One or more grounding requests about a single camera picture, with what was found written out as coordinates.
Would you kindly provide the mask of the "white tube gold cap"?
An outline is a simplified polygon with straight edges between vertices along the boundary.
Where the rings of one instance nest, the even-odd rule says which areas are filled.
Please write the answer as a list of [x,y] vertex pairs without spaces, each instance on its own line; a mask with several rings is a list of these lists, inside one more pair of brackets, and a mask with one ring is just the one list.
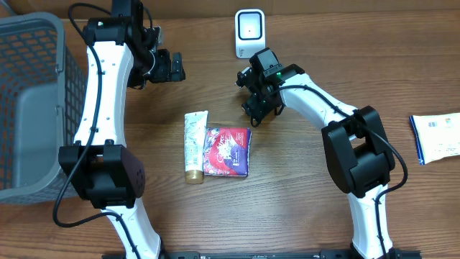
[[188,184],[202,184],[208,111],[187,113],[184,119],[185,181]]

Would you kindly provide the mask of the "red purple tissue pack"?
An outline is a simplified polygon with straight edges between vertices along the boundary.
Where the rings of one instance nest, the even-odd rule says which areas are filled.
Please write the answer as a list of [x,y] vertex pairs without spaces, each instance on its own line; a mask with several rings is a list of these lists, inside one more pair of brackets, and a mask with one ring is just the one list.
[[206,130],[203,150],[205,176],[247,177],[252,132],[246,127]]

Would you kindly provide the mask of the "orange cream snack bag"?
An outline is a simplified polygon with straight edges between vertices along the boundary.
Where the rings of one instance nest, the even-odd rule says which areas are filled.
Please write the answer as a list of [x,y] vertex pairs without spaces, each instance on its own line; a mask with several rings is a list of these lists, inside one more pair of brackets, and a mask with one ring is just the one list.
[[459,155],[459,113],[412,115],[409,121],[421,165]]

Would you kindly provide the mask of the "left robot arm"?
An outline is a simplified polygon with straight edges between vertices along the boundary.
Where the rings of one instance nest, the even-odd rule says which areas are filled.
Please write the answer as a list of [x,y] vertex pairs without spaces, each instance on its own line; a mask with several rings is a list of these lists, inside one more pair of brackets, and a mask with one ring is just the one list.
[[74,141],[58,152],[65,186],[109,219],[125,258],[166,258],[142,200],[144,166],[127,149],[124,112],[128,88],[183,81],[182,56],[162,48],[161,29],[140,1],[114,1],[78,34],[87,47],[88,82]]

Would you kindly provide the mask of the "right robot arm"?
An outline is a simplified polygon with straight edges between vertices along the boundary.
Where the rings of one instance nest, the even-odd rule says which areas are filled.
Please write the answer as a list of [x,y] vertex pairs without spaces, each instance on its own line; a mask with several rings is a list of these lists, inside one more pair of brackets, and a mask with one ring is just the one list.
[[255,53],[236,84],[249,90],[243,103],[251,125],[270,113],[294,109],[320,131],[330,177],[349,199],[358,258],[388,258],[392,241],[387,231],[385,195],[395,167],[378,112],[358,109],[332,97],[299,66],[282,65],[269,48]]

